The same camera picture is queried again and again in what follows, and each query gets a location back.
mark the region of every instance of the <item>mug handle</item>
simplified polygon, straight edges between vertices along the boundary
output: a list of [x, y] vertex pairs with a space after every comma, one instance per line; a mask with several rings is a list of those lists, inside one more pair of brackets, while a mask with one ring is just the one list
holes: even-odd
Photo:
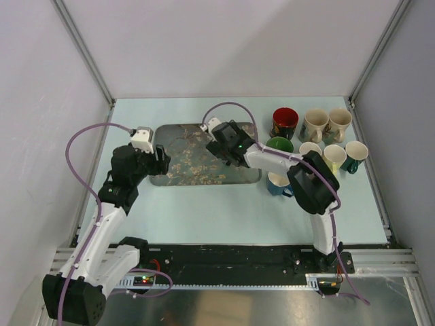
[[351, 175], [355, 174], [356, 171], [358, 171], [358, 162], [353, 161], [348, 167], [347, 172], [349, 172]]
[[289, 187], [291, 187], [291, 186], [288, 185], [287, 187], [284, 188], [284, 190], [283, 190], [283, 196], [288, 197], [288, 198], [291, 198], [291, 197], [293, 197], [293, 191], [292, 191], [291, 189], [289, 189]]
[[338, 164], [337, 163], [332, 163], [332, 173], [334, 175], [337, 175], [338, 172]]
[[288, 193], [286, 193], [285, 191], [287, 190], [287, 188], [286, 189], [284, 189], [284, 191], [283, 191], [283, 196], [285, 196], [285, 197], [288, 197], [288, 198], [291, 198], [291, 197], [293, 197], [293, 195], [292, 194], [288, 194]]
[[311, 139], [313, 143], [320, 143], [321, 141], [321, 131], [319, 129], [315, 130], [315, 136]]
[[343, 129], [338, 130], [338, 138], [335, 138], [337, 143], [342, 143], [345, 140], [345, 131]]

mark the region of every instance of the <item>white wall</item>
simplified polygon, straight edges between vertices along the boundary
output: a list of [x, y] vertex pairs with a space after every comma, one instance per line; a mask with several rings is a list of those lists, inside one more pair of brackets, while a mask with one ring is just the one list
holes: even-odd
[[349, 95], [398, 0], [66, 0], [120, 97]]
[[356, 107], [398, 240], [435, 305], [435, 2], [415, 1]]
[[[108, 107], [50, 1], [1, 1], [0, 44], [0, 325], [6, 325], [25, 289], [49, 270], [79, 208], [82, 187], [67, 168], [65, 145], [79, 128], [102, 122]], [[73, 148], [85, 177], [99, 135], [90, 132]]]

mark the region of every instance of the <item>white mug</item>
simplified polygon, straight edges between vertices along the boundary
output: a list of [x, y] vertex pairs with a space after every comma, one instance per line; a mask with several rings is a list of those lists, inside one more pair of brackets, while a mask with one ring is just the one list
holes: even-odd
[[324, 142], [326, 144], [342, 143], [345, 140], [345, 131], [352, 123], [352, 115], [346, 109], [332, 109], [329, 121], [324, 129]]
[[310, 151], [316, 151], [321, 156], [321, 148], [318, 144], [307, 141], [299, 147], [299, 154], [305, 155], [308, 154]]
[[346, 158], [346, 151], [338, 145], [328, 145], [324, 149], [324, 161], [334, 175], [337, 174]]
[[328, 114], [322, 109], [310, 109], [305, 113], [304, 123], [299, 132], [299, 139], [303, 143], [321, 142], [322, 131], [328, 123]]

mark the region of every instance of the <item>table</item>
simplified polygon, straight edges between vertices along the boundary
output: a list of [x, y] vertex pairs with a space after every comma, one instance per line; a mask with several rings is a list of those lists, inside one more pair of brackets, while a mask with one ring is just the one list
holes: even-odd
[[[306, 110], [319, 107], [329, 111], [335, 107], [346, 107], [344, 98], [339, 96], [119, 99], [111, 122], [130, 128], [148, 126], [153, 130], [163, 124], [199, 123], [206, 110], [224, 101], [239, 102], [252, 111], [263, 143], [270, 138], [268, 131], [273, 111], [279, 107], [295, 109], [300, 116], [292, 139], [295, 151], [300, 146], [296, 135]], [[221, 121], [249, 121], [244, 110], [230, 105], [216, 109], [213, 115]], [[353, 140], [355, 133], [350, 126], [342, 145]], [[128, 142], [129, 136], [125, 132], [113, 127], [109, 129], [93, 189], [98, 190], [102, 186], [110, 170], [113, 149]], [[308, 213], [294, 199], [271, 196], [267, 192], [265, 178], [266, 173], [263, 173], [259, 182], [249, 185], [175, 187], [157, 187], [147, 178], [139, 186], [139, 197], [112, 240], [118, 242], [125, 236], [134, 236], [160, 244], [311, 244], [313, 233]], [[361, 166], [354, 175], [340, 173], [337, 179], [341, 185], [338, 194], [343, 206], [336, 213], [336, 222], [343, 243], [386, 243], [366, 169]], [[87, 203], [80, 236], [88, 226], [95, 206], [91, 198]]]

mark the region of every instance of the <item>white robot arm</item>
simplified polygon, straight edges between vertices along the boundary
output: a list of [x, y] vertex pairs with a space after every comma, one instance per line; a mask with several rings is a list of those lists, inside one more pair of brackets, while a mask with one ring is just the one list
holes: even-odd
[[338, 181], [318, 153], [312, 151], [302, 156], [272, 149], [254, 141], [234, 121], [222, 123], [216, 117], [205, 122], [201, 129], [208, 132], [213, 139], [207, 149], [216, 157], [227, 161], [227, 164], [259, 168], [288, 177], [296, 201], [310, 213], [314, 247], [324, 255], [334, 251], [329, 210], [336, 203], [326, 186], [300, 164], [301, 160], [306, 160], [338, 190]]
[[111, 258], [102, 264], [114, 232], [126, 219], [139, 194], [137, 186], [147, 175], [168, 172], [171, 158], [162, 146], [152, 147], [152, 135], [150, 128], [139, 127], [132, 132], [130, 144], [114, 149], [111, 170], [98, 192], [101, 218], [97, 219], [96, 209], [83, 241], [59, 274], [44, 277], [42, 294], [50, 318], [57, 318], [60, 293], [67, 275], [72, 272], [63, 302], [63, 320], [79, 325], [96, 325], [114, 287], [141, 260], [146, 260], [147, 241], [127, 237], [120, 242]]

